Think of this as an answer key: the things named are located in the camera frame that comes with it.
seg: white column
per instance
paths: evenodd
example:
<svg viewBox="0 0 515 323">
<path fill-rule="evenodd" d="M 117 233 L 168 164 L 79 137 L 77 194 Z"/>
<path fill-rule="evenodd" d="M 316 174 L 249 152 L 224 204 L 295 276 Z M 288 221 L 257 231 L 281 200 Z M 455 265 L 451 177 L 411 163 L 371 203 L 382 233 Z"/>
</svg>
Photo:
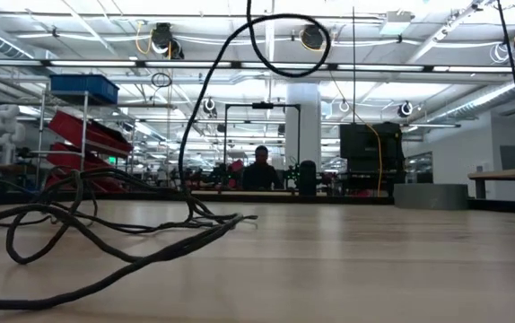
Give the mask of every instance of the white column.
<svg viewBox="0 0 515 323">
<path fill-rule="evenodd" d="M 300 159 L 313 161 L 319 168 L 321 162 L 321 98 L 317 83 L 288 83 L 286 104 L 301 104 L 301 133 L 298 138 L 298 112 L 285 108 L 285 165 L 297 161 L 298 143 L 301 144 Z"/>
</svg>

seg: black monitor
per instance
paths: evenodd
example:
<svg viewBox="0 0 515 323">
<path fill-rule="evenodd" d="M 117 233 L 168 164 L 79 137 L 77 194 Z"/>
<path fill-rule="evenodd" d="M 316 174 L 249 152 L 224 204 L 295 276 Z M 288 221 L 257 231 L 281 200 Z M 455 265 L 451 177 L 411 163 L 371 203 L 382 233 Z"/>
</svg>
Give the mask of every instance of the black monitor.
<svg viewBox="0 0 515 323">
<path fill-rule="evenodd" d="M 403 163 L 401 127 L 390 122 L 372 125 L 381 141 L 384 170 L 398 170 Z M 378 140 L 364 124 L 339 126 L 340 156 L 348 160 L 349 170 L 376 170 L 379 167 Z"/>
</svg>

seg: white robot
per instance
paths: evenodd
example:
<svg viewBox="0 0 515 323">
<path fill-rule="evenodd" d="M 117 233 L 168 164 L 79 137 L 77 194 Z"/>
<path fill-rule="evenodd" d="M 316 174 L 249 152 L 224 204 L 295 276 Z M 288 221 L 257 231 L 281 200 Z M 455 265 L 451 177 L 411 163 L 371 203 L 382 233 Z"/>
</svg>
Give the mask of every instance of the white robot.
<svg viewBox="0 0 515 323">
<path fill-rule="evenodd" d="M 24 125 L 16 120 L 19 114 L 20 108 L 17 105 L 3 105 L 0 107 L 0 132 L 4 131 L 0 136 L 0 147 L 2 147 L 0 164 L 13 163 L 15 144 L 24 141 L 26 136 Z"/>
</svg>

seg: black shirt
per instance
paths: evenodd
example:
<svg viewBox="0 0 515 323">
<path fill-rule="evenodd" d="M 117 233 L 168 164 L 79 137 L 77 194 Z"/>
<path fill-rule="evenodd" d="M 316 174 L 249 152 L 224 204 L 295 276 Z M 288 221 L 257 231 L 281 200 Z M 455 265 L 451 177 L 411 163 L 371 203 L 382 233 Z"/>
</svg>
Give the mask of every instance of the black shirt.
<svg viewBox="0 0 515 323">
<path fill-rule="evenodd" d="M 272 189 L 272 184 L 276 189 L 284 188 L 273 166 L 253 163 L 243 171 L 243 189 Z"/>
</svg>

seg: blue bin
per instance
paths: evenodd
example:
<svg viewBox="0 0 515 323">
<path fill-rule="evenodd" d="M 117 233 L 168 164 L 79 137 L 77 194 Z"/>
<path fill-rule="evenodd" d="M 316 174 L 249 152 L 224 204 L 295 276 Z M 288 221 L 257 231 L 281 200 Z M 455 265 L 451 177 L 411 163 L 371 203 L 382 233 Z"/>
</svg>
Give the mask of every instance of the blue bin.
<svg viewBox="0 0 515 323">
<path fill-rule="evenodd" d="M 118 87 L 103 75 L 55 74 L 50 76 L 50 92 L 66 102 L 84 104 L 84 93 L 89 93 L 89 104 L 118 104 Z"/>
</svg>

